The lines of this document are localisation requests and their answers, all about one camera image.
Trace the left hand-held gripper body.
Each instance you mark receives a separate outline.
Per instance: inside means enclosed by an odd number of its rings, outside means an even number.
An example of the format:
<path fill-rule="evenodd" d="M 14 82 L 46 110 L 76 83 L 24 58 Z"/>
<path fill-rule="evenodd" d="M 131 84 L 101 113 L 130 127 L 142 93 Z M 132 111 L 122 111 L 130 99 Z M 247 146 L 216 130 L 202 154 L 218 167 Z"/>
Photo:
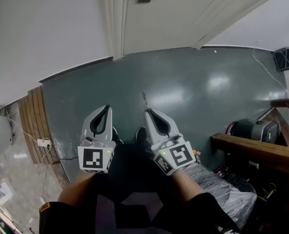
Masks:
<path fill-rule="evenodd" d="M 86 173 L 107 174 L 114 157 L 113 131 L 82 137 L 78 146 L 79 167 Z"/>

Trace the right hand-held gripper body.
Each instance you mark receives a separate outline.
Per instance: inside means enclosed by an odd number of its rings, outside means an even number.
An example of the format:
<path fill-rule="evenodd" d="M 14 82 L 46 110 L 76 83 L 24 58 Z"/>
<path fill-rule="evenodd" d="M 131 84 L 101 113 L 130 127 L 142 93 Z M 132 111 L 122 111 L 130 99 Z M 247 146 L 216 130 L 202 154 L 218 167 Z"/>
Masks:
<path fill-rule="evenodd" d="M 196 157 L 189 141 L 182 134 L 174 135 L 151 146 L 153 161 L 167 176 L 179 172 L 192 163 Z"/>

